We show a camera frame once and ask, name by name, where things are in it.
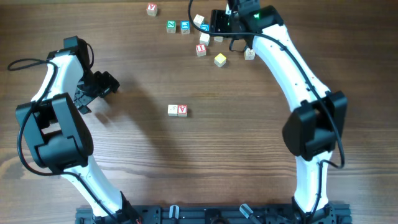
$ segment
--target block face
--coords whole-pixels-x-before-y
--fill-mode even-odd
[[[181,116],[181,117],[188,116],[188,107],[186,105],[178,106],[178,116]]]
[[[148,3],[147,5],[147,13],[150,16],[156,16],[157,14],[157,5],[154,3]]]
[[[167,21],[166,29],[168,33],[175,33],[177,23],[175,21]]]
[[[196,15],[195,18],[193,19],[193,23],[197,26],[200,27],[200,25],[203,24],[203,22],[205,21],[205,18],[201,15]]]
[[[223,54],[219,53],[214,58],[214,63],[221,68],[226,63],[226,57]]]
[[[178,105],[169,105],[167,113],[169,116],[178,116]]]
[[[200,34],[199,43],[205,44],[206,46],[209,46],[209,43],[210,43],[210,35],[208,35],[208,34]]]
[[[209,24],[202,24],[200,25],[200,29],[203,29],[205,31],[209,31],[210,30],[210,26]]]
[[[190,33],[190,24],[189,21],[181,21],[181,33],[189,34]]]
[[[255,56],[256,56],[255,51],[254,51],[254,50],[251,50],[250,48],[247,48],[247,49],[244,51],[244,59],[245,59],[245,60],[253,60]]]
[[[214,37],[214,41],[222,42],[224,37]]]
[[[206,46],[204,44],[197,45],[197,55],[198,57],[206,55]]]

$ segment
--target wooden toy block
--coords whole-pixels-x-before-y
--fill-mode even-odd
[[[214,41],[222,42],[224,37],[214,37]]]
[[[253,60],[256,56],[254,50],[251,50],[249,47],[244,51],[244,59],[245,60]]]
[[[195,18],[193,19],[193,23],[197,26],[200,27],[205,21],[205,18],[201,15],[196,15]]]
[[[226,57],[221,53],[219,53],[217,57],[214,58],[214,63],[220,68],[225,64],[225,62],[226,62]]]
[[[200,34],[199,43],[205,44],[206,46],[209,46],[209,43],[210,43],[210,35],[208,35],[208,34]]]
[[[167,21],[166,23],[167,32],[170,34],[175,34],[176,26],[177,24],[175,21]]]
[[[206,46],[204,44],[197,45],[197,55],[198,57],[206,55]]]
[[[188,107],[186,105],[178,106],[178,116],[187,117],[188,116]]]
[[[147,13],[150,16],[156,16],[157,14],[157,5],[154,3],[148,3]]]
[[[209,24],[202,24],[200,25],[200,29],[203,29],[205,31],[209,31]]]
[[[178,116],[178,105],[169,105],[167,113],[169,116]]]
[[[190,24],[189,21],[181,21],[181,33],[189,34],[190,33]]]

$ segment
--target alphabet block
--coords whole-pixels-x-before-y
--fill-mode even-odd
[[[190,24],[189,21],[181,21],[181,33],[189,34],[190,33]]]
[[[178,105],[169,105],[167,108],[169,116],[178,116]]]
[[[214,37],[214,41],[222,42],[224,37]]]
[[[198,57],[206,55],[206,46],[204,44],[197,45],[197,55]]]
[[[175,21],[167,21],[167,23],[166,23],[167,32],[171,33],[171,34],[175,34],[176,26],[177,26],[177,24]]]
[[[193,19],[193,23],[197,26],[200,27],[205,21],[205,18],[201,15],[196,15],[195,18]]]
[[[208,35],[208,34],[200,34],[199,43],[205,44],[206,46],[209,46],[210,35]]]
[[[156,16],[157,14],[157,5],[154,3],[148,3],[147,13],[150,16]]]
[[[205,31],[209,31],[209,24],[202,24],[200,25],[200,29],[203,29]]]
[[[217,57],[214,58],[214,63],[221,68],[226,63],[226,57],[219,53]]]
[[[247,48],[244,51],[244,59],[245,60],[253,60],[255,56],[256,56],[256,53],[254,52],[254,50],[251,50],[250,48]]]
[[[178,106],[178,116],[187,117],[188,116],[188,107],[186,105]]]

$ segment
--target yellow block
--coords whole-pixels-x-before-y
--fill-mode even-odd
[[[223,62],[225,62],[226,57],[225,57],[223,54],[219,53],[219,54],[217,55],[217,57],[215,58],[215,60],[216,60],[218,63],[222,64]]]

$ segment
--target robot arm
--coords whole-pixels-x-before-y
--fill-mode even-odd
[[[275,39],[280,40],[288,49],[294,54],[299,61],[306,74],[310,77],[315,89],[318,90],[320,96],[326,97],[329,89],[319,81],[319,79],[312,73],[307,64],[304,62],[301,55],[294,47],[287,28],[285,25],[273,25],[262,30],[263,34],[269,35]],[[316,101],[316,97],[308,89],[302,74],[293,63],[292,59],[279,48],[278,45],[271,40],[262,37],[254,37],[253,49],[266,63],[271,70],[278,84],[285,94],[289,104],[290,111],[301,107],[303,101],[309,103]],[[332,152],[323,152],[315,156],[312,160],[306,161],[302,156],[296,157],[297,163],[297,189],[294,194],[294,199],[297,205],[304,212],[311,212],[315,204],[316,194],[318,190],[319,168],[318,163],[322,159],[329,160]],[[323,175],[327,175],[327,166],[323,166]],[[322,194],[317,210],[323,208],[328,203],[326,196],[326,178],[322,180]]]
[[[16,110],[18,122],[22,124],[32,103],[50,85],[49,92],[25,125],[25,139],[32,157],[40,167],[48,167],[53,174],[68,179],[89,202],[94,216],[107,217],[108,212],[117,214],[123,210],[124,197],[94,160],[93,140],[78,109],[81,113],[89,112],[86,107],[89,102],[97,96],[116,92],[119,83],[108,72],[91,72],[87,44],[78,37],[65,39],[64,49],[50,52],[48,60],[57,66],[52,83],[55,68],[48,64],[39,92],[31,103],[19,105]],[[41,130],[53,122],[59,123],[60,130],[44,134]],[[65,173],[74,173],[80,180]],[[92,194],[101,201],[103,208]]]
[[[344,94],[331,93],[313,74],[294,47],[282,18],[272,6],[260,9],[257,1],[229,0],[225,11],[213,10],[208,33],[231,37],[233,40],[245,39],[248,47],[253,48],[266,63],[282,88],[292,112],[282,134],[289,151],[296,157],[297,189],[294,203],[306,221],[309,213],[328,204],[326,196],[328,166],[320,164],[321,161],[329,161],[335,148],[336,136],[341,137],[347,104]],[[270,38],[260,35],[253,37],[254,34],[264,34]],[[293,58],[304,73],[299,70]],[[310,83],[306,81],[304,75],[308,77]],[[324,114],[326,112],[322,111],[322,103],[332,114],[338,133],[335,133],[328,124],[328,118]],[[314,208],[318,190],[321,190],[320,198],[317,207]]]

